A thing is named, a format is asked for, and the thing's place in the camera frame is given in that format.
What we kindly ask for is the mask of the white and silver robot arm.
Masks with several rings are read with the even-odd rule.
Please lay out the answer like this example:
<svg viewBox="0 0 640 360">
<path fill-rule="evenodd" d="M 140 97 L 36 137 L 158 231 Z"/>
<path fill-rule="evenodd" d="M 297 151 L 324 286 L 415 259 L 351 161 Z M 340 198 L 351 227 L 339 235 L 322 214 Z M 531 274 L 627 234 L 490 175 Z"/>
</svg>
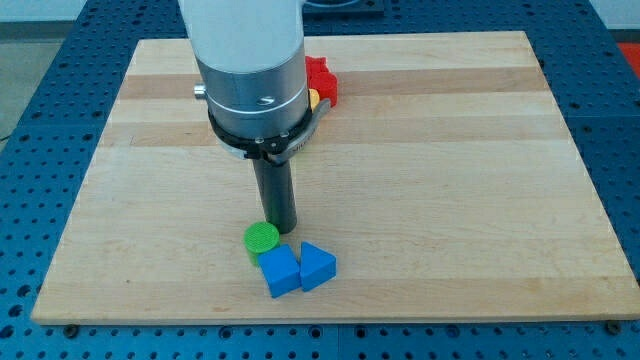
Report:
<svg viewBox="0 0 640 360">
<path fill-rule="evenodd" d="M 209 111 L 225 132 L 271 138 L 309 109 L 301 0 L 180 0 Z"/>
</svg>

